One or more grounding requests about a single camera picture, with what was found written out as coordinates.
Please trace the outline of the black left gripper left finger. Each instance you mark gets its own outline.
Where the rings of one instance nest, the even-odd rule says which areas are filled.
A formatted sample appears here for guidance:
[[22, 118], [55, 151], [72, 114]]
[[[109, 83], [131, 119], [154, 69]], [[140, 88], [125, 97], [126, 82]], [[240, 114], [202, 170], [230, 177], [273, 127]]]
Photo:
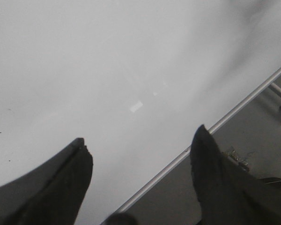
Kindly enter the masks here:
[[89, 188], [93, 157], [76, 138], [48, 161], [0, 187], [0, 225], [73, 225]]

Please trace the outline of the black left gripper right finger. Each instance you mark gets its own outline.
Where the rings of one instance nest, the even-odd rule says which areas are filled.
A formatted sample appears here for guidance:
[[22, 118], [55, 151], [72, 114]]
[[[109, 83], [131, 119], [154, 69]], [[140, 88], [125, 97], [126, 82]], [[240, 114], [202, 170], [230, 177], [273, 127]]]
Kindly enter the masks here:
[[190, 152], [200, 225], [281, 225], [281, 179], [257, 179], [224, 156], [201, 125]]

